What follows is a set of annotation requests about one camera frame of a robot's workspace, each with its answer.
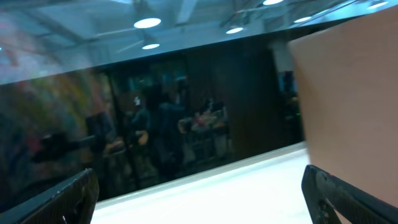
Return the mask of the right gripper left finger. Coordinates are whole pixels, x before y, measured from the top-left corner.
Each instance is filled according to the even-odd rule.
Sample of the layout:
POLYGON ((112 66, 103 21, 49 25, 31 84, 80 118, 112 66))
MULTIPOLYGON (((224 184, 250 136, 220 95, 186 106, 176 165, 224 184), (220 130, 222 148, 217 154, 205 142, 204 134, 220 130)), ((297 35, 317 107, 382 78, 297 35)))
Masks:
POLYGON ((99 191, 94 170, 85 169, 4 212, 1 223, 89 224, 99 191))

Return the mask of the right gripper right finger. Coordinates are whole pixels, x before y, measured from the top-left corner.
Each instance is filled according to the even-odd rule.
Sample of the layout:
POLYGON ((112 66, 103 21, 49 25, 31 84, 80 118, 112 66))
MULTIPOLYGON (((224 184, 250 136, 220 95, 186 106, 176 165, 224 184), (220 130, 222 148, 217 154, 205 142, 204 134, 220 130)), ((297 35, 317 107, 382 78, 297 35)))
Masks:
POLYGON ((314 224, 397 224, 397 208, 314 165, 307 165, 301 188, 314 224))

